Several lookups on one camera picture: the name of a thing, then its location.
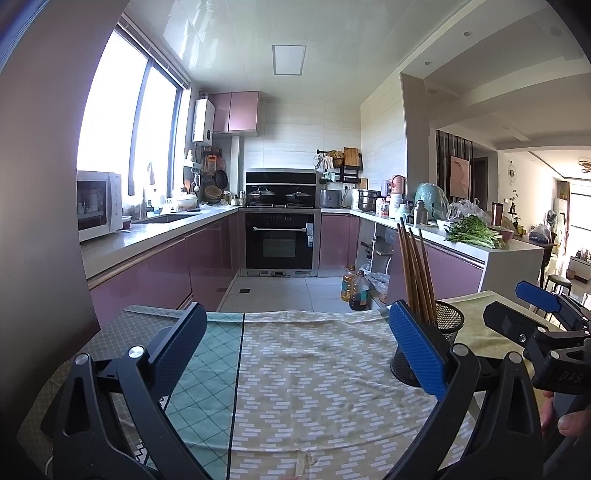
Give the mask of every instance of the hand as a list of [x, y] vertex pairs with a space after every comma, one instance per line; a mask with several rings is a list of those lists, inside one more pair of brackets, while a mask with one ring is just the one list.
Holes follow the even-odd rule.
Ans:
[[[552, 406], [552, 397], [554, 392], [544, 391], [542, 394], [547, 397], [544, 405], [540, 409], [540, 423], [542, 424], [542, 435], [552, 421], [554, 408]], [[579, 437], [583, 434], [585, 428], [591, 424], [591, 410], [588, 408], [583, 411], [576, 411], [564, 415], [558, 419], [558, 431], [565, 437]]]

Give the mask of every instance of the stainless steel pot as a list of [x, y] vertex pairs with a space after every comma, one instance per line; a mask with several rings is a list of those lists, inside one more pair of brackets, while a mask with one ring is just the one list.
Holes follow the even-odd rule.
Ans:
[[375, 212], [375, 203], [379, 199], [381, 193], [377, 190], [360, 190], [359, 191], [359, 209], [364, 212]]

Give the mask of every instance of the bottle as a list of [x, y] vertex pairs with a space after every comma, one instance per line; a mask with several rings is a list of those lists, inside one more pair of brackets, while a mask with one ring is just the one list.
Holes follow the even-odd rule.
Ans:
[[343, 283], [340, 288], [340, 299], [344, 301], [349, 301], [349, 297], [351, 295], [351, 288], [353, 286], [353, 281], [357, 275], [355, 274], [355, 265], [350, 265], [347, 267], [347, 273], [343, 275]]
[[365, 278], [363, 270], [359, 270], [357, 278], [353, 281], [349, 307], [351, 310], [365, 310], [368, 306], [369, 282]]

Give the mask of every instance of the recessed ceiling light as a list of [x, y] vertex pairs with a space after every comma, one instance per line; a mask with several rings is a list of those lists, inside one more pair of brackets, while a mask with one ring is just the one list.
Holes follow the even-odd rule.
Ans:
[[301, 75], [305, 54], [305, 45], [273, 45], [273, 74]]

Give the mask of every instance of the screw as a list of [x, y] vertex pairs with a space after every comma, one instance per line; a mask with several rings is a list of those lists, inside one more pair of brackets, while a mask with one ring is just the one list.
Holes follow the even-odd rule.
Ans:
[[457, 356], [466, 356], [468, 354], [468, 347], [462, 343], [456, 343], [453, 346], [452, 352]]
[[129, 349], [129, 351], [127, 352], [127, 354], [131, 357], [131, 358], [139, 358], [144, 354], [144, 347], [142, 347], [141, 345], [136, 345], [133, 346]]
[[518, 354], [517, 352], [511, 352], [509, 354], [509, 360], [511, 360], [514, 364], [520, 364], [521, 363], [521, 355]]
[[76, 365], [84, 365], [88, 361], [88, 355], [81, 353], [74, 361], [76, 362]]

